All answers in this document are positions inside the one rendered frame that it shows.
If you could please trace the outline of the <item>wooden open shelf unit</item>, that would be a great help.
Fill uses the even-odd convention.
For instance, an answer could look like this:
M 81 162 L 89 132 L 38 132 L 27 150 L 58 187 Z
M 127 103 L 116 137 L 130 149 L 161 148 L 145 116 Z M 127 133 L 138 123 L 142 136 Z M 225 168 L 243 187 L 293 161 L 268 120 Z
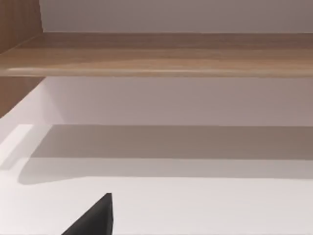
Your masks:
M 62 116 L 98 77 L 313 85 L 313 0 L 0 0 L 0 117 L 53 77 Z

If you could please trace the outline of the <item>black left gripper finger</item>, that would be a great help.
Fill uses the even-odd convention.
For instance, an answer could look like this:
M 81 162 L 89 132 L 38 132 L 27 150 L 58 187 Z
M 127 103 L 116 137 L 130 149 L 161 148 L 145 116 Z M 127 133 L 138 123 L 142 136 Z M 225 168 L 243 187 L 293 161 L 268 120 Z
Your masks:
M 106 193 L 61 235 L 112 235 L 113 199 Z

